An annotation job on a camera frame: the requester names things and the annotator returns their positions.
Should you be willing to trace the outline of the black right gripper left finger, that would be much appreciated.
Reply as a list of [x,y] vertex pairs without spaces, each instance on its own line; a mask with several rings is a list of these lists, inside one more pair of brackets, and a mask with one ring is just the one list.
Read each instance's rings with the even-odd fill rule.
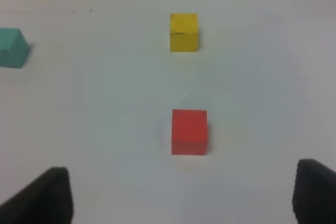
[[52,167],[1,204],[1,223],[71,223],[73,203],[68,169]]

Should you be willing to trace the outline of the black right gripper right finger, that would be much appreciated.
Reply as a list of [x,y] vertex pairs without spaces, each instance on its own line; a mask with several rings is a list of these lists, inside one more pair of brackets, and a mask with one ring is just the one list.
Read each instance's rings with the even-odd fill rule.
[[315,159],[300,159],[292,207],[299,224],[334,224],[335,171]]

